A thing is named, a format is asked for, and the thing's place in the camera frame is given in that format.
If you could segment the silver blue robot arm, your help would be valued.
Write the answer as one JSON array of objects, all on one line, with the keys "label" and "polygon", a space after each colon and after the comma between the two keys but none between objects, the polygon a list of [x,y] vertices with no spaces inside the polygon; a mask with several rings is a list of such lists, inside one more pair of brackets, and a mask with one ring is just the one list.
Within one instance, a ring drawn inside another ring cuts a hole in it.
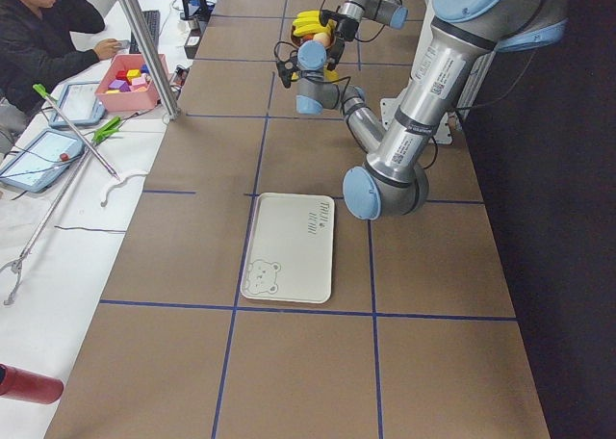
[{"label": "silver blue robot arm", "polygon": [[333,32],[330,44],[301,41],[288,60],[276,64],[283,85],[297,89],[300,113],[339,111],[365,150],[364,164],[343,181],[346,206],[361,220],[405,215],[424,204],[429,184],[420,156],[478,58],[555,43],[567,23],[568,0],[431,1],[431,42],[388,124],[379,122],[360,88],[346,79],[329,80],[326,73],[337,66],[363,20],[400,28],[407,17],[402,0],[345,0],[334,11],[320,11],[320,25]]},{"label": "silver blue robot arm", "polygon": [[[399,30],[408,16],[408,9],[403,0],[344,0],[335,11],[320,7],[319,22],[326,27],[333,24],[333,41],[326,48],[325,67],[333,71],[340,62],[346,44],[375,40],[384,27]],[[369,39],[360,39],[360,24],[363,20],[373,21],[381,26],[376,35]]]}]

